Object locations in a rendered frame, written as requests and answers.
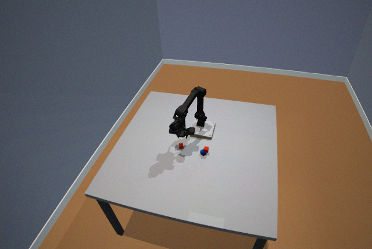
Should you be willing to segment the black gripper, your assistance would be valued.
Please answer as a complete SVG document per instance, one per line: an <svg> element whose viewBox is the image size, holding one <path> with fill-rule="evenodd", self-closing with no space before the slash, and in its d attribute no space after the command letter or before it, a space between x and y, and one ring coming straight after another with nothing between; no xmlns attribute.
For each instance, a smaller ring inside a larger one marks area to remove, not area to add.
<svg viewBox="0 0 372 249"><path fill-rule="evenodd" d="M180 128L185 128L185 125L183 125L183 126L180 126ZM178 129L176 130L176 131L171 131L170 129L169 129L169 133L170 134L175 134L176 136L177 136L177 131L178 131ZM187 128L186 129L186 132L187 132L187 136L186 136L186 139L187 139L187 137L188 137L188 135L194 135L194 133L195 133L195 128L194 127L189 127L189 128ZM177 136L178 137L178 136ZM178 137L179 138L179 137Z"/></svg>

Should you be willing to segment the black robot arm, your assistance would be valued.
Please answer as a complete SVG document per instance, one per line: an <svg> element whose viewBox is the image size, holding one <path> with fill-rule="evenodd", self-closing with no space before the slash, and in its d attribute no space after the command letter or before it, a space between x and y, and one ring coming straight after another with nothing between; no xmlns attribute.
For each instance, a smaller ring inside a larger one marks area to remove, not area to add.
<svg viewBox="0 0 372 249"><path fill-rule="evenodd" d="M178 137L185 137L187 136L186 129L180 128L180 126L185 125L185 118L188 113L188 108L194 101L194 99L197 97L197 112L195 113L195 118L198 120L196 126L204 127L205 121L207 117L205 116L205 113L203 111L203 98L206 95L206 89L202 88L200 86L194 87L194 89L191 90L190 95L185 100L185 102L180 105L173 116L174 122L169 126L171 131L177 131ZM176 115L178 117L176 117Z"/></svg>

